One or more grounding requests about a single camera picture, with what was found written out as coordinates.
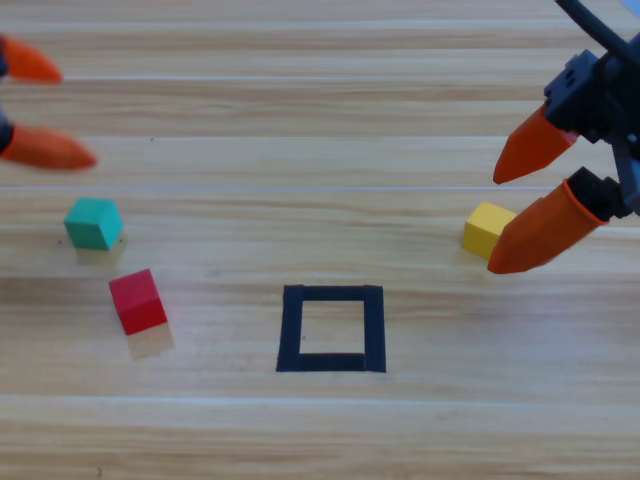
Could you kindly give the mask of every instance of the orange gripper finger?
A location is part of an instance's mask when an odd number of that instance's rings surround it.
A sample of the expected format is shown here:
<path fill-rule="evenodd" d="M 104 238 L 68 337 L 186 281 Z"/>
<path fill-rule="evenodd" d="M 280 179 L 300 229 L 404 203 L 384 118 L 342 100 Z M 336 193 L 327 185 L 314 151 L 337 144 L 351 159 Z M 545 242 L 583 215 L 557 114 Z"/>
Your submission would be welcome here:
<path fill-rule="evenodd" d="M 518 273 L 542 266 L 607 223 L 576 199 L 565 180 L 507 224 L 489 259 L 489 271 Z"/>
<path fill-rule="evenodd" d="M 500 155 L 493 173 L 497 184 L 542 170 L 567 151 L 579 138 L 554 127 L 545 117 L 541 106 L 511 135 Z"/>
<path fill-rule="evenodd" d="M 62 72 L 37 48 L 8 35 L 0 36 L 0 53 L 9 67 L 9 76 L 18 80 L 61 83 Z"/>
<path fill-rule="evenodd" d="M 93 153 L 62 132 L 18 125 L 0 158 L 47 170 L 81 170 L 97 163 Z"/>

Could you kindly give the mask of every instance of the wooden surface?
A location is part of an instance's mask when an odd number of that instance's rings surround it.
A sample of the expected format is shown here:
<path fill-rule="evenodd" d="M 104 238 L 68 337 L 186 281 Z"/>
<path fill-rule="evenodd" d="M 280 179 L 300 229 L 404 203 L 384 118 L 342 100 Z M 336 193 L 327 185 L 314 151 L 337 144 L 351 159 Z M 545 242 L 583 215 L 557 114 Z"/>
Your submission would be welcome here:
<path fill-rule="evenodd" d="M 640 22 L 587 2 L 625 38 Z M 78 135 L 83 175 L 0 165 L 0 478 L 640 477 L 640 221 L 497 277 L 461 250 L 585 165 L 492 184 L 543 86 L 597 45 L 551 0 L 4 0 L 59 88 L 15 120 Z M 114 198 L 126 233 L 62 220 Z M 127 338 L 108 281 L 151 268 L 168 328 Z M 385 288 L 387 374 L 275 372 L 285 284 Z M 303 351 L 362 349 L 305 306 Z"/>

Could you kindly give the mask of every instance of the black tape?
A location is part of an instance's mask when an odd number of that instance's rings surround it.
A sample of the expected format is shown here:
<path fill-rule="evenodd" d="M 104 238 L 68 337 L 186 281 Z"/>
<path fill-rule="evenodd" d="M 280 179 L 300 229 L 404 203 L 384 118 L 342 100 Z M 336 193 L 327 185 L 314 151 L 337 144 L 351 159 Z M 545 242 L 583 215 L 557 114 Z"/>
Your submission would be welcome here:
<path fill-rule="evenodd" d="M 283 294 L 278 372 L 386 372 L 382 287 L 286 285 Z M 364 302 L 364 354 L 300 353 L 305 301 Z"/>

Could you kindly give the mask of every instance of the wooden block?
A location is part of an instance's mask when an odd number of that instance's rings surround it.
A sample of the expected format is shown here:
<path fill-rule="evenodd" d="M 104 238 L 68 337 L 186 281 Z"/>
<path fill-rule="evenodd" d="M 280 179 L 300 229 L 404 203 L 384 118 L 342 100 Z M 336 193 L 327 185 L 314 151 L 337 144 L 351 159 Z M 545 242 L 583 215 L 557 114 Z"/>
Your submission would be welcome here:
<path fill-rule="evenodd" d="M 122 220 L 113 200 L 79 198 L 64 220 L 76 248 L 110 250 L 122 231 Z"/>
<path fill-rule="evenodd" d="M 112 280 L 109 288 L 127 335 L 167 323 L 151 270 Z"/>
<path fill-rule="evenodd" d="M 481 202 L 465 223 L 462 246 L 489 260 L 502 230 L 515 216 L 515 213 L 498 205 Z"/>

